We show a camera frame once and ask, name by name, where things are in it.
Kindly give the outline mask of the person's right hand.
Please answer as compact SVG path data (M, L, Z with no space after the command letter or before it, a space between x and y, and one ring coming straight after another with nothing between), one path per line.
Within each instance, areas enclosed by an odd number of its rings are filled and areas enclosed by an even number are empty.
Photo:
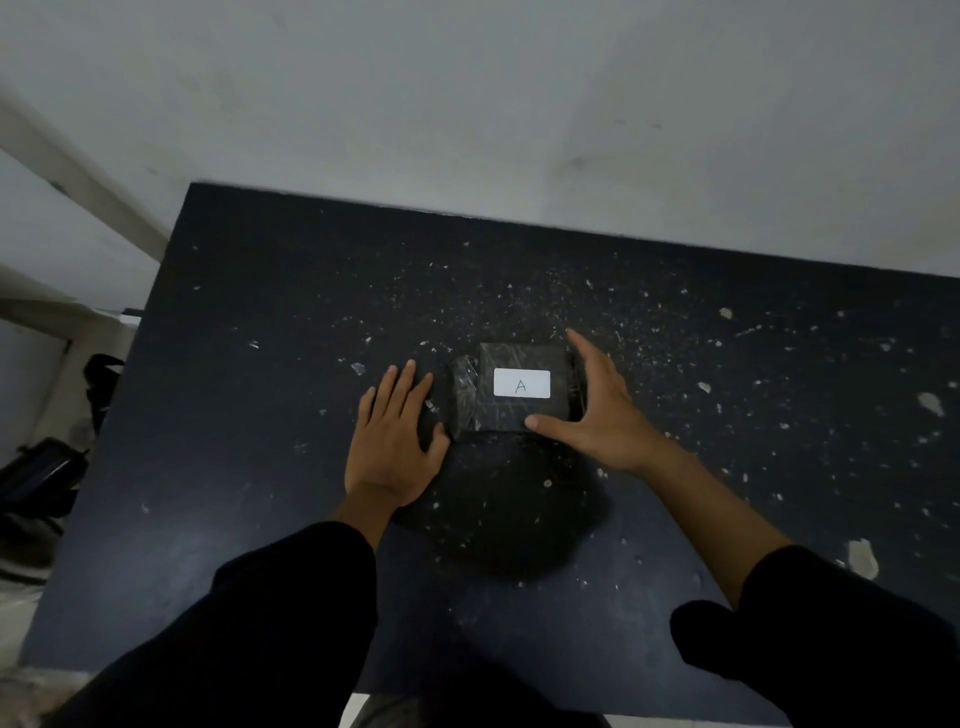
M573 328L566 334L585 374L586 405L579 421L586 418L593 435L592 447L575 451L614 470L651 475L676 455L676 444L635 406L612 358Z

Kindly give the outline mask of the person's left hand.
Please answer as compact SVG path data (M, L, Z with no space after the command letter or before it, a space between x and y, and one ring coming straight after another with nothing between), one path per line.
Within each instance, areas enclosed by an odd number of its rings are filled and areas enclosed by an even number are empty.
M375 402L369 422L360 431L355 430L346 456L344 487L349 495L363 491L384 493L394 507L413 504L438 474L428 474L425 455L431 441L422 444L419 422L426 400L433 386L434 376L427 372L416 379L399 418L387 417L386 406L393 378L391 365L375 387Z

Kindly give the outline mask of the black package white label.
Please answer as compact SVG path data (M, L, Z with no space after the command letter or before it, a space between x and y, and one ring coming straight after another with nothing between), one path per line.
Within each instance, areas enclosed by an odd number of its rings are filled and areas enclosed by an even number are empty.
M586 410L584 365L560 344L479 344L447 363L444 384L455 439L528 434L527 417L578 422Z

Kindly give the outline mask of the person's right forearm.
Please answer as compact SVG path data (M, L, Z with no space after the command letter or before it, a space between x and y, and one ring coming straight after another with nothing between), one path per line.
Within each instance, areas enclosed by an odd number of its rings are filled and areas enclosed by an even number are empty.
M797 728L960 728L953 625L789 540L677 443L644 443L630 469L728 602L672 613L690 666L746 685Z

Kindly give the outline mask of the person's left forearm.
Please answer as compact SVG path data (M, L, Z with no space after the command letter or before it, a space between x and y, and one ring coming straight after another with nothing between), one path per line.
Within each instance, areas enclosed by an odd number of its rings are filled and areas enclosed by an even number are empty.
M338 728L377 628L375 545L395 509L354 489L330 520L224 564L44 728Z

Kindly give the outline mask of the black bag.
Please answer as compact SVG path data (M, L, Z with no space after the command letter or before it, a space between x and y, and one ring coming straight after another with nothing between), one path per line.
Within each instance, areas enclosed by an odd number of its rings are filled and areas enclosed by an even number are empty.
M61 519L72 511L89 460L85 451L45 438L0 467L0 514Z

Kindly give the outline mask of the white ledge beam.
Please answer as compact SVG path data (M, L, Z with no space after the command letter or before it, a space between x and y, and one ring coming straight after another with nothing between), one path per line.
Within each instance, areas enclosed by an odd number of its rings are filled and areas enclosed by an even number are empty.
M163 261L170 228L1 85L0 149L149 258Z

